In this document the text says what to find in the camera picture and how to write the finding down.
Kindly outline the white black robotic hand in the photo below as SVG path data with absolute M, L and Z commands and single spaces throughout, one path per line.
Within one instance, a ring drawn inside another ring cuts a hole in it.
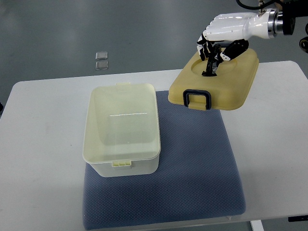
M 197 41 L 197 50 L 202 61 L 213 54 L 214 43 L 227 41 L 225 50 L 214 55 L 218 61 L 230 61 L 244 53 L 249 46 L 248 39 L 259 37 L 262 39 L 274 38 L 279 29 L 279 11 L 271 8 L 263 14 L 258 13 L 228 13 L 216 16 Z

